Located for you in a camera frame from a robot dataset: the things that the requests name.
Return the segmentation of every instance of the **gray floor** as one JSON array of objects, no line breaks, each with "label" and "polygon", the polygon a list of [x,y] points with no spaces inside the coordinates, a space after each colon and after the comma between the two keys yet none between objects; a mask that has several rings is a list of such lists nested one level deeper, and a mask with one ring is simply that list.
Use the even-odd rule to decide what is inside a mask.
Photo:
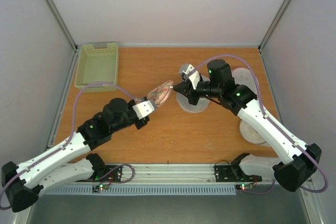
[{"label": "gray floor", "polygon": [[309,223],[299,192],[265,196],[44,196],[28,224]]}]

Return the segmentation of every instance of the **orange wooden board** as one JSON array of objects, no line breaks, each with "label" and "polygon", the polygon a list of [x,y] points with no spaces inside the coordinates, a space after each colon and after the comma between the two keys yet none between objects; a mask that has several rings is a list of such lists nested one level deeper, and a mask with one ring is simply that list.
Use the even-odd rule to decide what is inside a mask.
[{"label": "orange wooden board", "polygon": [[[118,85],[136,97],[143,97],[167,80],[181,81],[178,73],[184,63],[195,67],[219,54],[238,55],[252,66],[258,77],[265,107],[276,115],[259,52],[256,48],[120,48]],[[232,69],[244,67],[235,59],[226,59]],[[201,70],[207,73],[206,66]],[[56,143],[69,136],[72,106],[79,92],[70,87],[62,114]],[[111,99],[130,99],[120,91],[84,93],[77,106],[76,127],[100,112]],[[112,135],[112,140],[96,148],[106,163],[213,163],[229,162],[242,152],[257,156],[276,156],[269,147],[246,142],[239,132],[240,119],[221,106],[210,103],[202,113],[183,111],[173,92],[167,102],[150,115],[150,122],[137,130],[135,126]]]}]

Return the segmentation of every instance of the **wire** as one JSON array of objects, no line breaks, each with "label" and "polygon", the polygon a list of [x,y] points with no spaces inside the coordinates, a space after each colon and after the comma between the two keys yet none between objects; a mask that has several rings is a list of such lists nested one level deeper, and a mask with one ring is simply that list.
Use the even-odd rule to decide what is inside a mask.
[{"label": "wire", "polygon": [[267,191],[263,191],[261,193],[257,191],[248,191],[248,190],[240,190],[240,189],[236,189],[236,191],[241,191],[242,193],[255,194],[255,195],[265,195],[273,191],[274,187],[275,187],[275,179],[273,179],[271,187]]},{"label": "wire", "polygon": [[230,163],[229,163],[228,161],[226,161],[226,160],[220,160],[220,161],[218,161],[215,165],[217,165],[219,162],[225,162],[225,163],[227,163],[228,165],[230,165]]},{"label": "wire", "polygon": [[[32,163],[31,165],[29,165],[27,168],[28,170],[30,170],[31,168],[33,168],[34,166],[38,165],[39,163],[43,162],[44,160],[46,160],[47,158],[53,156],[54,154],[58,153],[59,151],[63,150],[68,144],[70,144],[71,140],[72,140],[72,137],[74,136],[74,133],[75,133],[75,120],[76,120],[76,107],[77,107],[77,103],[78,103],[78,99],[80,97],[81,94],[83,94],[84,90],[91,87],[91,86],[95,86],[95,85],[108,85],[108,86],[112,86],[112,87],[115,87],[117,89],[119,89],[120,91],[122,91],[123,93],[125,93],[126,95],[128,95],[131,99],[134,99],[134,100],[138,100],[138,98],[136,98],[135,96],[131,95],[129,92],[127,92],[125,89],[113,84],[113,83],[109,83],[109,82],[105,82],[105,81],[97,81],[97,82],[93,82],[91,84],[88,84],[86,85],[84,88],[82,88],[79,93],[77,94],[76,96],[76,99],[75,99],[75,103],[73,105],[73,109],[72,109],[72,126],[71,126],[71,134],[70,136],[68,137],[68,139],[66,140],[66,143],[54,150],[53,152],[49,153],[48,155],[42,157],[41,159],[37,160],[36,162]],[[132,170],[132,177],[128,180],[125,180],[123,183],[127,183],[129,182],[133,177],[134,177],[134,174],[133,174],[133,170]],[[16,174],[13,178],[11,178],[7,184],[2,188],[1,192],[0,192],[0,210],[7,210],[7,209],[10,209],[10,206],[8,207],[2,207],[1,206],[1,199],[2,197],[4,196],[5,194],[5,191],[7,190],[7,188],[13,183],[14,180],[16,180],[17,178],[19,178],[23,173],[27,172],[27,170],[22,170],[21,172],[19,172],[18,174]]]},{"label": "wire", "polygon": [[205,99],[208,99],[209,101],[212,101],[212,102],[214,102],[214,103],[216,103],[216,104],[218,104],[218,105],[221,105],[220,102],[217,102],[216,100],[214,100],[214,99],[212,99],[212,98],[205,97]]},{"label": "wire", "polygon": [[[225,55],[217,55],[217,56],[213,56],[205,61],[203,61],[201,64],[199,64],[195,69],[193,69],[192,71],[190,71],[188,74],[186,74],[187,77],[189,77],[190,75],[192,75],[195,71],[197,71],[201,66],[207,64],[209,61],[212,61],[212,60],[215,60],[215,59],[218,59],[218,58],[223,58],[223,57],[228,57],[228,58],[234,58],[234,59],[238,59],[240,60],[241,62],[243,62],[247,68],[250,70],[251,74],[252,74],[252,77],[253,77],[253,80],[254,80],[254,83],[256,85],[256,88],[257,88],[257,95],[258,95],[258,101],[259,101],[259,105],[260,105],[260,110],[262,112],[262,114],[265,116],[267,115],[266,114],[266,111],[265,111],[265,108],[264,108],[264,104],[263,104],[263,99],[261,97],[261,91],[260,91],[260,87],[259,87],[259,83],[258,83],[258,79],[255,75],[255,73],[253,72],[253,69],[252,67],[248,64],[248,62],[246,60],[244,60],[243,58],[237,56],[237,55],[229,55],[229,54],[225,54]],[[326,175],[326,173],[324,172],[324,170],[322,169],[322,167],[315,161],[314,158],[312,158],[312,156],[309,155],[308,152],[306,152],[301,146],[297,145],[295,143],[295,141],[276,123],[274,122],[269,116],[266,116],[265,117],[278,131],[280,131],[282,133],[282,135],[285,136],[285,138],[287,138],[289,140],[289,142],[291,144],[293,144],[299,151],[301,151],[303,154],[305,154],[305,156],[314,164],[314,166],[320,171],[320,173],[322,174],[323,176],[323,179],[324,179],[324,186],[319,189],[319,190],[312,190],[312,189],[309,189],[309,188],[305,188],[303,186],[300,186],[301,189],[303,190],[306,190],[306,191],[309,191],[311,193],[322,193],[324,191],[326,191],[329,187],[329,180],[328,180],[328,177]]]},{"label": "wire", "polygon": [[109,174],[111,174],[111,172],[115,171],[116,169],[119,169],[120,167],[123,167],[123,166],[127,166],[129,169],[132,170],[132,175],[130,178],[126,179],[126,180],[123,180],[123,181],[120,181],[120,182],[117,182],[117,181],[114,181],[113,183],[115,184],[125,184],[125,183],[128,183],[129,181],[131,181],[134,177],[135,177],[135,169],[133,166],[131,166],[130,164],[121,164],[121,165],[117,165],[116,167],[114,167],[113,169],[109,170],[106,174],[104,174],[103,176],[101,176],[100,178],[94,180],[94,179],[86,179],[86,181],[89,181],[89,182],[95,182],[95,181],[98,181],[98,180],[101,180],[103,178],[105,178],[106,176],[108,176]]},{"label": "wire", "polygon": [[254,178],[253,187],[255,187],[258,183],[258,179],[256,175],[253,175],[253,178]]},{"label": "wire", "polygon": [[113,181],[113,174],[111,174],[111,180],[110,180],[109,184],[107,185],[108,187],[111,185],[112,181]]}]

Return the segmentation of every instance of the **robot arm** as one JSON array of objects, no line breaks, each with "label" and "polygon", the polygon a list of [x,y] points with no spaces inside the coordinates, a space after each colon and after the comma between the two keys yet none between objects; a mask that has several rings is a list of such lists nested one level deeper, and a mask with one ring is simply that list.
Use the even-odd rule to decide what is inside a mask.
[{"label": "robot arm", "polygon": [[[210,81],[203,81],[193,66],[183,65],[180,69],[183,81],[175,85],[174,90],[187,97],[192,105],[197,105],[199,98],[218,99],[221,106],[249,123],[279,156],[274,159],[243,153],[232,162],[232,172],[237,178],[241,173],[275,178],[285,189],[296,191],[317,169],[296,146],[302,147],[317,162],[321,149],[316,144],[307,145],[294,136],[265,108],[266,115],[263,115],[256,94],[247,86],[235,83],[230,66],[224,60],[210,61],[207,68]],[[290,143],[268,118],[287,133],[295,144]]]},{"label": "robot arm", "polygon": [[26,209],[39,196],[60,185],[90,178],[102,166],[100,158],[88,155],[87,159],[78,163],[62,165],[111,140],[111,135],[123,128],[133,124],[137,129],[144,127],[149,121],[148,115],[156,109],[155,103],[146,98],[138,104],[134,100],[127,103],[120,98],[113,99],[104,106],[102,112],[79,126],[71,139],[67,138],[39,156],[18,165],[13,162],[5,164],[2,167],[3,187],[22,173],[6,189],[13,212]]}]

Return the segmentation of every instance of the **white wall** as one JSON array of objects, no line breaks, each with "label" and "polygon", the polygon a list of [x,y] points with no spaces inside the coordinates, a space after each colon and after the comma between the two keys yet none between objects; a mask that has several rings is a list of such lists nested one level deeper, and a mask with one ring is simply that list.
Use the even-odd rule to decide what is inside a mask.
[{"label": "white wall", "polygon": [[258,46],[283,0],[54,0],[77,44]]},{"label": "white wall", "polygon": [[[319,199],[336,220],[336,0],[293,0],[264,50],[284,124],[322,148],[330,188]],[[314,177],[317,188],[323,186]]]},{"label": "white wall", "polygon": [[[72,50],[45,0],[0,0],[0,8],[2,166],[43,151]],[[0,211],[0,223],[11,215]]]}]

